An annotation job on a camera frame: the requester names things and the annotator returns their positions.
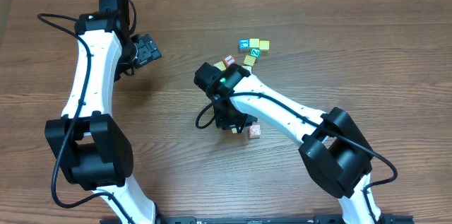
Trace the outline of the red C wooden block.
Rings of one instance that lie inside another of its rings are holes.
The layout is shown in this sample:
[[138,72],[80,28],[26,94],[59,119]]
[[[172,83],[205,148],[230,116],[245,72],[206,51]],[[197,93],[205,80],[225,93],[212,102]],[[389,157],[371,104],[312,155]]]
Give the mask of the red C wooden block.
[[261,126],[253,124],[249,127],[249,138],[259,138],[261,136]]

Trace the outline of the plain picture wooden block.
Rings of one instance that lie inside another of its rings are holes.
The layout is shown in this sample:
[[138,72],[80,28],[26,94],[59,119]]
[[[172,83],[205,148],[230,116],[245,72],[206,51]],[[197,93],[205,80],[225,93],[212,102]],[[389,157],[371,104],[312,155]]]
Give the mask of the plain picture wooden block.
[[252,73],[252,66],[243,66],[249,73]]

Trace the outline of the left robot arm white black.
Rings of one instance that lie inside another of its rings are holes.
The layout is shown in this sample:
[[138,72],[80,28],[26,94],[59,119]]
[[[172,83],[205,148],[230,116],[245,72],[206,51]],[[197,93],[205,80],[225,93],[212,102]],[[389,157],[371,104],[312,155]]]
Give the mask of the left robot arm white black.
[[162,54],[151,36],[134,32],[131,0],[99,0],[97,12],[74,23],[69,34],[78,41],[78,62],[71,93],[60,118],[44,129],[56,158],[52,198],[62,208],[75,208],[100,197],[118,223],[164,223],[132,174],[131,144],[112,118],[114,83]]

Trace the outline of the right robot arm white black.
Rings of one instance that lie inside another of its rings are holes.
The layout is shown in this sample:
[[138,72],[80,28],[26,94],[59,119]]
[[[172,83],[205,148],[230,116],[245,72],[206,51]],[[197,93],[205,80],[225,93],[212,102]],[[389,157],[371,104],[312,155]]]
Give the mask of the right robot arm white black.
[[217,128],[242,132],[258,121],[271,125],[296,144],[315,183],[339,200],[345,223],[379,222],[369,188],[371,147],[348,113],[301,105],[237,64],[221,71],[204,63],[194,83],[210,99]]

